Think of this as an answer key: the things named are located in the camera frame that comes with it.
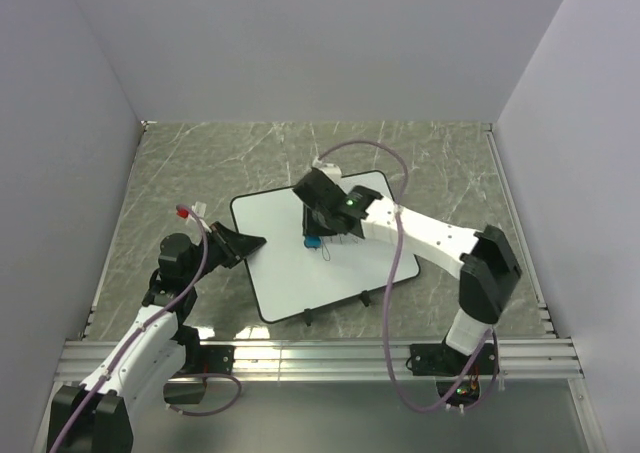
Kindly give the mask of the blue bone-shaped eraser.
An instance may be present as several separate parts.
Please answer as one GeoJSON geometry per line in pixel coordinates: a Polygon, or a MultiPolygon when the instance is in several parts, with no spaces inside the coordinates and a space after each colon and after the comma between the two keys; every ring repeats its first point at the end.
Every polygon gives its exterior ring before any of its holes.
{"type": "Polygon", "coordinates": [[[323,245],[323,241],[319,236],[305,236],[303,239],[303,245],[307,249],[317,250],[323,245]]]}

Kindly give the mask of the white board black frame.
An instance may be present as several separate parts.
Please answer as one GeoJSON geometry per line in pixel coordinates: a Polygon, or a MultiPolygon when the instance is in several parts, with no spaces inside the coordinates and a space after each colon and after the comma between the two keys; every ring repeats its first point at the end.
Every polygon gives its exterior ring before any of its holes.
{"type": "Polygon", "coordinates": [[[266,239],[246,260],[260,318],[268,324],[384,288],[395,247],[353,235],[304,245],[303,204],[290,187],[233,198],[238,232],[266,239]]]}

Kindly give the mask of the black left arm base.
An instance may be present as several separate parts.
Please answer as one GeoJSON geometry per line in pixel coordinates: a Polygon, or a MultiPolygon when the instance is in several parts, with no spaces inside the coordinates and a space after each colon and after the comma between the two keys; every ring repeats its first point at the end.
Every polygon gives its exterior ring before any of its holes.
{"type": "Polygon", "coordinates": [[[163,388],[164,400],[170,405],[197,405],[208,387],[208,380],[199,374],[230,375],[233,370],[235,347],[229,344],[200,345],[194,354],[187,355],[185,365],[163,388]]]}

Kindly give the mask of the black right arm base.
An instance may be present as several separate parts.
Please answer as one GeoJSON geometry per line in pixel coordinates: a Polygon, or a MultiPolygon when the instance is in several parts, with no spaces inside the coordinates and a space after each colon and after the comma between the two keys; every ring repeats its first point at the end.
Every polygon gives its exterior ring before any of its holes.
{"type": "MultiPolygon", "coordinates": [[[[405,366],[414,376],[459,376],[468,362],[467,356],[444,343],[414,343],[409,346],[409,352],[405,366]]],[[[485,343],[467,374],[491,375],[495,360],[495,346],[485,343]]]]}

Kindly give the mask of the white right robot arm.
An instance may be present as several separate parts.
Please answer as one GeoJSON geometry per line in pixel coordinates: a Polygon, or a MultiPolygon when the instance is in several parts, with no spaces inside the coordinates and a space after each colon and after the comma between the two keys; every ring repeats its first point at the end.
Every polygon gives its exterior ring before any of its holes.
{"type": "Polygon", "coordinates": [[[376,240],[418,256],[459,281],[459,309],[441,349],[444,366],[466,371],[485,333],[499,322],[522,269],[498,227],[459,227],[398,205],[388,196],[356,185],[344,191],[335,177],[313,168],[293,187],[304,205],[305,224],[324,235],[376,240]]]}

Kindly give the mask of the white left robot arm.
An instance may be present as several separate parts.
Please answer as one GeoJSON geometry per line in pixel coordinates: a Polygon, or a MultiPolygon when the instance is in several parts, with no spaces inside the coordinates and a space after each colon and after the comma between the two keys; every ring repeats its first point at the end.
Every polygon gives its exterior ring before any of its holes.
{"type": "Polygon", "coordinates": [[[129,452],[143,411],[160,400],[176,374],[206,378],[197,329],[185,321],[197,300],[196,283],[218,267],[232,268],[266,244],[219,222],[197,224],[201,240],[166,236],[158,266],[134,322],[109,355],[77,386],[51,401],[50,452],[129,452]]]}

